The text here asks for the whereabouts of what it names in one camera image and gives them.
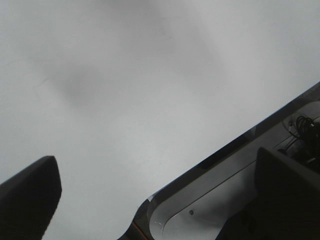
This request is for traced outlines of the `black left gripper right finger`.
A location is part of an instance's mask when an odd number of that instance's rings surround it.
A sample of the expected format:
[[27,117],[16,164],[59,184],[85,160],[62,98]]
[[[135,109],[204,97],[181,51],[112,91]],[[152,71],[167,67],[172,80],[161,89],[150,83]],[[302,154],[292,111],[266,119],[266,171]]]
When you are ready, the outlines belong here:
[[320,238],[320,175],[286,155],[259,148],[254,184],[258,219],[273,240]]

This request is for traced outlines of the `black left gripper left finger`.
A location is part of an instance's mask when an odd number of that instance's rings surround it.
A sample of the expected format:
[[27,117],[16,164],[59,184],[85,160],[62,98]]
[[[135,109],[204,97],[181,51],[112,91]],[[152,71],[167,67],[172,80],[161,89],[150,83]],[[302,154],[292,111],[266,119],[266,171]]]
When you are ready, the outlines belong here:
[[40,240],[62,195],[57,160],[44,156],[0,185],[0,238]]

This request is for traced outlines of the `white robot base platform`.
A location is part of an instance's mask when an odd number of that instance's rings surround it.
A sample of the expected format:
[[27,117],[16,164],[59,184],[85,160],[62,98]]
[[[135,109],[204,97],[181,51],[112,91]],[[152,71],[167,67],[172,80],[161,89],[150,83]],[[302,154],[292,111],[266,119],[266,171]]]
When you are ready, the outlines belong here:
[[256,196],[260,148],[284,148],[289,121],[320,118],[319,101],[290,102],[155,193],[147,210],[155,240],[213,240],[229,217]]

